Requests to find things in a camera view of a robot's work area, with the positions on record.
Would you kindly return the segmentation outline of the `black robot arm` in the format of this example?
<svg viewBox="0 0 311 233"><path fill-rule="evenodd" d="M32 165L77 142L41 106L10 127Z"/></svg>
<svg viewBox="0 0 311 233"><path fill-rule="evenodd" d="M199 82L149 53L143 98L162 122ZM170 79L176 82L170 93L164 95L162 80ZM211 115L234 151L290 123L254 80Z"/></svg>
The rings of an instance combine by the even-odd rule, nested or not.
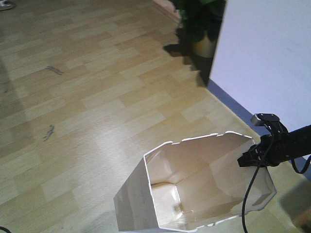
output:
<svg viewBox="0 0 311 233"><path fill-rule="evenodd" d="M298 130L275 132L260 137L260 143L253 145L238 159L240 167L278 166L282 162L310 155L311 127Z"/></svg>

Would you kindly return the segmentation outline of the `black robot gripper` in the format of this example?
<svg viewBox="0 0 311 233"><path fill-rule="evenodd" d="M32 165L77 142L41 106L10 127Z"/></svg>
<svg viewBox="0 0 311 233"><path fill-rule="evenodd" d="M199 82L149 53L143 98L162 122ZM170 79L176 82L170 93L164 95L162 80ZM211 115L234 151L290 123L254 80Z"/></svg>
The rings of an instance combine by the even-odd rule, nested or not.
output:
<svg viewBox="0 0 311 233"><path fill-rule="evenodd" d="M261 142L252 145L237 159L240 167L248 166L278 166L280 163L292 159L290 138L288 134L280 137L264 135Z"/></svg>

